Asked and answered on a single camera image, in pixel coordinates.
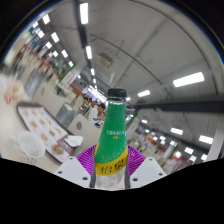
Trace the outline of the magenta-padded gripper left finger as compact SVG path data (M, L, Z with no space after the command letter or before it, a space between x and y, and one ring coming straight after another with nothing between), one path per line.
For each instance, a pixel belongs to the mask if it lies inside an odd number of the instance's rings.
M84 188L94 188L96 181L93 145L78 156L69 156L55 171L55 175Z

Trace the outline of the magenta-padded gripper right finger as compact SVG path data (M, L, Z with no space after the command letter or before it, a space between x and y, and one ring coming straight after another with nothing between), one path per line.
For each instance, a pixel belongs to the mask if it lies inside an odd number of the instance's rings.
M148 185L166 176L153 157L145 157L132 146L128 147L125 171L125 188L134 189Z

